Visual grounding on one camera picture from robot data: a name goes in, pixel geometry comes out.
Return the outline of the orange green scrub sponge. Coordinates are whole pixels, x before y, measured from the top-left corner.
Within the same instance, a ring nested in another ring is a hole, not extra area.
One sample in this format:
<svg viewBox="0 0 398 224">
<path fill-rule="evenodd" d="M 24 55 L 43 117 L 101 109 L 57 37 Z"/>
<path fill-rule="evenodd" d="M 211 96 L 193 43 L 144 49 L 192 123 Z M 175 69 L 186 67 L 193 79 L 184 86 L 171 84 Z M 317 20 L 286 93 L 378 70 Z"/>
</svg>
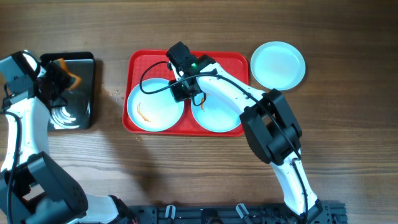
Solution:
<svg viewBox="0 0 398 224">
<path fill-rule="evenodd" d="M 54 63 L 57 64 L 67 74 L 68 84 L 66 89 L 76 89 L 81 83 L 81 78 L 69 71 L 68 66 L 63 58 L 55 60 Z"/>
</svg>

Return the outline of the pale green plate top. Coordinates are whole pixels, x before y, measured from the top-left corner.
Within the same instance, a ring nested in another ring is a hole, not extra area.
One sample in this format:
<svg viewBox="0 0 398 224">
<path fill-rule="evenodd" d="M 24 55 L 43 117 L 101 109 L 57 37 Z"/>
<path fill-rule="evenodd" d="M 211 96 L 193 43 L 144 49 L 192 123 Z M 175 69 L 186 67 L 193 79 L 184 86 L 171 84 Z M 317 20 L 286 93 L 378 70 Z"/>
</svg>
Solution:
<svg viewBox="0 0 398 224">
<path fill-rule="evenodd" d="M 129 119 L 140 129 L 161 132 L 177 124 L 185 104 L 177 103 L 170 90 L 154 93 L 169 85 L 164 78 L 150 78 L 136 85 L 127 98 Z"/>
</svg>

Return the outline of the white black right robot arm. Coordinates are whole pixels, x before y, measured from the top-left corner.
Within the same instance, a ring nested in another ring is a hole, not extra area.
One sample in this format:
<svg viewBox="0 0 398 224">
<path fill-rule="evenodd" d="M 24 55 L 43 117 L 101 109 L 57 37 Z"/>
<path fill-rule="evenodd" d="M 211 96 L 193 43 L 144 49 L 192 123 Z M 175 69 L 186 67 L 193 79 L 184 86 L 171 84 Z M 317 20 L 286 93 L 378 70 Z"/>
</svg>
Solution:
<svg viewBox="0 0 398 224">
<path fill-rule="evenodd" d="M 176 101 L 211 93 L 238 113 L 252 152 L 272 166 L 284 193 L 284 203 L 302 223 L 310 223 L 321 212 L 317 195 L 308 183 L 302 165 L 302 130 L 283 94 L 264 92 L 230 75 L 208 55 L 167 52 L 170 82 Z"/>
</svg>

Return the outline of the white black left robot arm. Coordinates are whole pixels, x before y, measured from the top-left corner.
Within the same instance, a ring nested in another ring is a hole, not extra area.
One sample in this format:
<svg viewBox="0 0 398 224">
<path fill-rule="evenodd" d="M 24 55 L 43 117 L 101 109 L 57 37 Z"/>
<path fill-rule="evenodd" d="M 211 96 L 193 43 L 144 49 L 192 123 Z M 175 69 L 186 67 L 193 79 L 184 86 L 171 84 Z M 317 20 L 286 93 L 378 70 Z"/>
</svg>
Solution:
<svg viewBox="0 0 398 224">
<path fill-rule="evenodd" d="M 62 59 L 1 63 L 1 73 L 7 80 L 1 114 L 9 125 L 1 210 L 9 223 L 134 223 L 134 212 L 120 199 L 87 195 L 49 155 L 51 103 L 80 78 Z"/>
</svg>

